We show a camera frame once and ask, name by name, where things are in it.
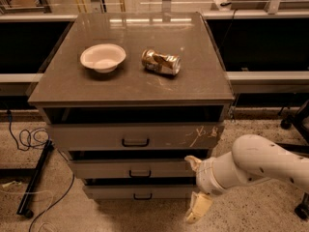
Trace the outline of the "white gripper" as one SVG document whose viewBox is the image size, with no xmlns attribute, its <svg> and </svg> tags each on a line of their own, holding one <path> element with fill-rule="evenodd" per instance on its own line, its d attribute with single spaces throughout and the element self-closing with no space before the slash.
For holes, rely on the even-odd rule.
<svg viewBox="0 0 309 232">
<path fill-rule="evenodd" d="M 184 158 L 196 173 L 196 184 L 200 191 L 193 191 L 190 207 L 184 221 L 193 224 L 199 221 L 209 210 L 211 197 L 222 195 L 232 186 L 233 165 L 230 157 L 218 157 L 200 160 L 194 156 Z"/>
</svg>

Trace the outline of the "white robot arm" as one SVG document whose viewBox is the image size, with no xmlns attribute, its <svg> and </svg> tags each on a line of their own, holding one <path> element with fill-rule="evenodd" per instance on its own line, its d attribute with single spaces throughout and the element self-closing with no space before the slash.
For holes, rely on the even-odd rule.
<svg viewBox="0 0 309 232">
<path fill-rule="evenodd" d="M 234 187 L 275 179 L 309 192 L 309 159 L 257 134 L 239 137 L 232 150 L 220 157 L 201 160 L 186 156 L 184 159 L 195 172 L 199 190 L 191 194 L 190 208 L 185 215 L 189 224 L 205 215 L 214 197 Z"/>
</svg>

